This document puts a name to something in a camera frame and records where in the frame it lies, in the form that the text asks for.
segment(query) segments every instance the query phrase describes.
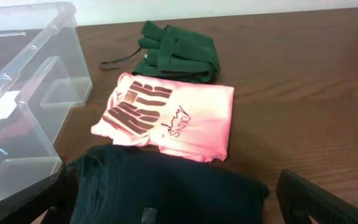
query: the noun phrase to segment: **pink shirt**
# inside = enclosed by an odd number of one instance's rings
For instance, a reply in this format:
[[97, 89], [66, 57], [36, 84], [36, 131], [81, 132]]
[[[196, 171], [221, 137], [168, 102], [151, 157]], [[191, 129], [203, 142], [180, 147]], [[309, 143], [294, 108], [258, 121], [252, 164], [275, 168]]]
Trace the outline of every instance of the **pink shirt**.
[[93, 134], [199, 162], [225, 160], [234, 88], [123, 73]]

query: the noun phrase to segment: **brown wooden surface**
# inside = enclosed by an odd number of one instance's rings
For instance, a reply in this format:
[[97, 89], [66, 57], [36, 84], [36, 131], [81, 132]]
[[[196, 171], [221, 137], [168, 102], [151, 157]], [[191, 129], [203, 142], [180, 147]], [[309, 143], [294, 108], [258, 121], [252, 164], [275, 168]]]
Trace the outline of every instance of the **brown wooden surface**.
[[[222, 73], [235, 87], [229, 158], [214, 164], [266, 183], [267, 223], [283, 223], [275, 184], [294, 170], [358, 207], [358, 8], [160, 21], [214, 39]], [[123, 70], [102, 61], [133, 53], [143, 23], [77, 28], [93, 81], [87, 105], [73, 108], [55, 143], [70, 162], [97, 144], [90, 127]]]

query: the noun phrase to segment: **clear plastic bin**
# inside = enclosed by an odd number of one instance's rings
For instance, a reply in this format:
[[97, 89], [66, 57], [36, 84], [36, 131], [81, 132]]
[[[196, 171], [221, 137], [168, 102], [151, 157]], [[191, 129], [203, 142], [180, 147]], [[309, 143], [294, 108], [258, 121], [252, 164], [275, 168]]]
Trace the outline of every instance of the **clear plastic bin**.
[[0, 7], [0, 200], [55, 173], [53, 142], [92, 82], [68, 2]]

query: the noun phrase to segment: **green strap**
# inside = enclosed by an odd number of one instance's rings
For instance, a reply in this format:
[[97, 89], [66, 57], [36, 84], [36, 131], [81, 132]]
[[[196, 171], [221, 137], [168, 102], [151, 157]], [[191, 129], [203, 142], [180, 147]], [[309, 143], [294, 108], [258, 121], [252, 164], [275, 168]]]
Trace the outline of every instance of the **green strap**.
[[131, 63], [129, 63], [129, 64], [123, 66], [123, 67], [106, 67], [105, 65], [109, 65], [109, 64], [117, 63], [117, 62], [123, 62], [123, 61], [125, 61], [125, 60], [127, 60], [127, 59], [133, 57], [135, 54], [139, 53], [140, 50], [142, 50], [142, 47], [139, 47], [139, 49], [137, 49], [137, 50], [135, 51], [135, 53], [133, 53], [132, 55], [130, 55], [130, 56], [128, 56], [128, 57], [123, 57], [123, 58], [120, 58], [120, 59], [117, 59], [117, 60], [112, 60], [112, 61], [110, 61], [110, 62], [101, 62], [101, 63], [99, 64], [99, 68], [102, 69], [102, 70], [118, 70], [118, 69], [120, 69], [120, 68], [126, 67], [126, 66], [128, 66], [128, 65], [130, 65], [130, 64], [132, 64], [132, 63], [134, 63], [134, 62], [136, 61], [136, 58], [135, 58], [135, 60], [133, 60]]

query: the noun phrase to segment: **folded green cloth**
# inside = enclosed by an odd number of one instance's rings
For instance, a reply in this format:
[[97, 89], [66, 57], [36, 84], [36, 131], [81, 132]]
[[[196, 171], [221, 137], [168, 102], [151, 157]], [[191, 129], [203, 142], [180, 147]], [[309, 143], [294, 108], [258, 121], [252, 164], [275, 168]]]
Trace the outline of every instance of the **folded green cloth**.
[[149, 49], [134, 75], [192, 83], [212, 82], [220, 73], [212, 38], [175, 26], [157, 27], [147, 21], [139, 46]]
[[136, 147], [96, 146], [72, 166], [72, 224], [262, 224], [269, 195], [257, 180]]

